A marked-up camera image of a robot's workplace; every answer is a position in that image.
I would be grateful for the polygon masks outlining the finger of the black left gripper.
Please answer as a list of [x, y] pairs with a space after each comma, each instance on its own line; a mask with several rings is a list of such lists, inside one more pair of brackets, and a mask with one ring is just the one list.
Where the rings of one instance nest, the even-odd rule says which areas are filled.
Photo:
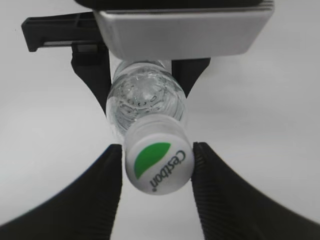
[[172, 60], [172, 76], [182, 88], [185, 97], [190, 94], [198, 78], [210, 65], [211, 58]]

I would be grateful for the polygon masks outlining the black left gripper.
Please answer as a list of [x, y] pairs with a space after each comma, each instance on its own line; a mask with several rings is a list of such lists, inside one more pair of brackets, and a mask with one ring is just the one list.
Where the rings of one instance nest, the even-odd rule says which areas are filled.
[[72, 46], [73, 71], [106, 111], [112, 85], [110, 57], [92, 11], [28, 17], [21, 29], [29, 52]]

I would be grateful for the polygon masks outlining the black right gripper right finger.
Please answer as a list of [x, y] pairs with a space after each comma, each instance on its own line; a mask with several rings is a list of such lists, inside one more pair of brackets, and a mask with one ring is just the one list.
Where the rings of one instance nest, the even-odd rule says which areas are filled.
[[318, 240], [320, 225], [272, 200], [205, 142], [193, 143], [194, 200], [206, 240]]

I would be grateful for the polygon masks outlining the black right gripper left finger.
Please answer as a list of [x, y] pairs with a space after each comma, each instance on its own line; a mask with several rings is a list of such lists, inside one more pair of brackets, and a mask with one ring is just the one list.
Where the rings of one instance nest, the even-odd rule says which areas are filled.
[[0, 227], [2, 240], [109, 240], [123, 184], [122, 147], [111, 144], [60, 193]]

